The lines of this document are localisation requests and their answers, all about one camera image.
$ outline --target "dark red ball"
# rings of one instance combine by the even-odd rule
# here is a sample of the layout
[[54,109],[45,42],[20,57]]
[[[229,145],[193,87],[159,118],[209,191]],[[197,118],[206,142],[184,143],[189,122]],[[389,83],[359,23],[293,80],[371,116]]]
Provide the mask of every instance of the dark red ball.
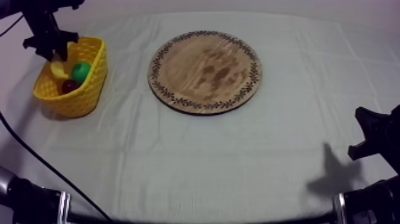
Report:
[[67,79],[62,83],[61,91],[62,94],[67,94],[69,92],[74,91],[75,89],[79,88],[80,84],[77,83],[75,80]]

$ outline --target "plastic basket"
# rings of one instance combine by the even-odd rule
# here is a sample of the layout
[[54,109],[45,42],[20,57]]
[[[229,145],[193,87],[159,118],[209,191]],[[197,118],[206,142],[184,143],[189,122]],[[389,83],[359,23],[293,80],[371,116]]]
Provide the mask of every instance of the plastic basket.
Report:
[[47,62],[33,88],[33,95],[47,104],[53,111],[66,117],[80,117],[95,109],[107,75],[107,58],[102,39],[81,37],[78,43],[68,48],[68,60],[64,70],[71,74],[73,66],[84,61],[91,65],[90,72],[82,85],[67,94],[61,95],[62,80],[54,78]]

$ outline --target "table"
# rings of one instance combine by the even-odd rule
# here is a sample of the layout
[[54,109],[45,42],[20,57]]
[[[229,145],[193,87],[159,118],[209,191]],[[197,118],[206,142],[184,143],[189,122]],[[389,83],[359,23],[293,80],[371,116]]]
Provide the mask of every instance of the table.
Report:
[[[363,140],[357,107],[389,113],[399,104],[398,36],[259,13],[154,14],[60,27],[105,39],[109,71],[96,110],[67,120],[41,106],[31,92],[44,60],[35,56],[3,97],[4,115],[114,217],[277,220],[328,211],[338,192],[395,174],[377,155],[351,162],[346,154],[348,145]],[[150,91],[146,74],[154,52],[193,30],[229,33],[258,54],[262,84],[243,107],[188,116]],[[8,135],[0,136],[0,164],[73,193],[73,210],[94,214]]]

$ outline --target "floral border pattern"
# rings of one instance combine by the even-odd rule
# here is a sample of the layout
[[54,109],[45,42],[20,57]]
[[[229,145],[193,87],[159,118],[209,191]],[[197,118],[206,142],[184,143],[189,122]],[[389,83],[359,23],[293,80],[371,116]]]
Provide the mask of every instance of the floral border pattern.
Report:
[[[164,56],[169,52],[170,48],[178,42],[190,39],[195,36],[211,36],[211,35],[217,35],[221,37],[224,40],[229,41],[232,44],[238,45],[239,49],[243,51],[244,54],[246,54],[249,59],[252,61],[251,66],[250,66],[250,82],[246,82],[246,86],[240,89],[239,93],[234,96],[233,99],[230,99],[228,101],[219,101],[215,103],[208,103],[208,104],[200,104],[197,102],[193,102],[188,99],[184,98],[178,98],[175,97],[175,95],[168,90],[165,86],[163,86],[158,80],[159,76],[159,71],[161,68],[161,60],[164,59]],[[163,47],[158,51],[157,56],[152,60],[152,67],[151,67],[151,74],[149,75],[150,77],[150,84],[157,89],[161,96],[168,98],[173,104],[180,104],[184,107],[192,107],[193,109],[206,109],[206,110],[214,110],[214,109],[228,109],[232,107],[235,103],[241,101],[244,99],[244,97],[252,92],[253,87],[255,86],[256,83],[260,81],[259,79],[259,72],[258,72],[258,58],[254,51],[242,40],[235,38],[233,36],[230,36],[226,33],[221,33],[217,31],[194,31],[194,32],[189,32],[185,33],[183,35],[177,36],[173,38],[172,40],[168,41],[166,44],[164,44]]]

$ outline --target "wood grain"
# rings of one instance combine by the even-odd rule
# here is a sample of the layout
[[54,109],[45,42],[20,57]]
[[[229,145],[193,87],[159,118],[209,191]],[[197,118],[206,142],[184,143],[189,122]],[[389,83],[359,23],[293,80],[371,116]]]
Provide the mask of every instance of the wood grain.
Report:
[[261,63],[243,41],[226,33],[195,31],[164,44],[154,55],[148,80],[163,103],[190,114],[238,108],[261,82]]

